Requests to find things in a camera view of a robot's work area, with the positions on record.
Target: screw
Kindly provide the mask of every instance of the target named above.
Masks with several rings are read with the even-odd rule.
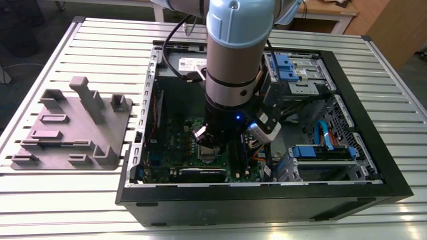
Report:
[[[238,3],[235,1],[232,1],[230,3],[230,8],[234,9],[234,10],[236,10],[239,8],[239,5],[238,5]]]

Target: sticker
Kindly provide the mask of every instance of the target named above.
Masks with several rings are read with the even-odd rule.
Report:
[[[263,124],[267,123],[267,121],[268,121],[268,116],[267,116],[267,114],[266,114],[264,112],[263,112],[262,115],[259,116],[259,120],[262,121]]]
[[[355,16],[356,13],[355,12],[346,12],[346,11],[342,11],[340,12],[340,15],[351,15],[351,16]]]
[[[207,60],[204,58],[186,58],[179,59],[180,71],[194,72],[198,71],[198,66],[207,65]]]
[[[262,158],[262,159],[264,159],[264,158],[266,158],[266,153],[263,153],[263,152],[259,152],[259,153],[258,153],[258,155],[256,155],[256,157],[258,157],[258,158]]]
[[[266,165],[264,166],[264,172],[266,172],[266,174],[268,175],[268,177],[271,176],[271,174],[272,174],[272,170],[270,169],[270,167]]]
[[[300,66],[312,66],[312,65],[314,65],[310,61],[304,61],[304,62],[302,62],[302,61],[292,61],[292,63],[294,63],[295,65],[300,65]]]
[[[307,75],[307,72],[304,69],[295,69],[295,74],[296,75]]]

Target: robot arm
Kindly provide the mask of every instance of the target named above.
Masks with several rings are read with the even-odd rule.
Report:
[[[194,131],[200,145],[226,145],[248,128],[262,143],[279,121],[251,99],[274,24],[288,24],[303,0],[151,0],[207,18],[206,120]]]

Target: metal slotted table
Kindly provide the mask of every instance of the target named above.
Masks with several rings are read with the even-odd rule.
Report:
[[[72,76],[86,76],[102,97],[126,94],[134,101],[122,156],[134,139],[142,110],[152,41],[164,40],[174,23],[76,17],[0,137],[0,237],[55,239],[426,239],[427,114],[376,46],[360,36],[276,31],[275,47],[334,51],[415,196],[375,206],[339,221],[144,228],[115,205],[123,160],[114,171],[15,171],[11,157],[43,108],[44,89],[66,96]],[[196,26],[190,37],[206,42]]]

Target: floor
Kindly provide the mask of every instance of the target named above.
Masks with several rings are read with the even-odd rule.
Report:
[[[55,3],[44,0],[39,1],[39,6],[45,18],[45,24],[33,29],[33,34],[40,44],[40,51],[31,57],[17,58],[0,45],[0,64],[3,66],[20,63],[45,64],[75,16],[139,21],[155,20],[154,11],[148,7],[68,2],[66,4],[66,11],[59,12]],[[164,18],[168,22],[179,22],[183,15],[164,11]],[[41,67],[37,65],[17,66],[7,70],[7,73],[15,80],[15,84],[9,87],[0,84],[0,133],[7,127],[40,71]],[[427,61],[414,56],[398,73],[424,108],[427,108]]]

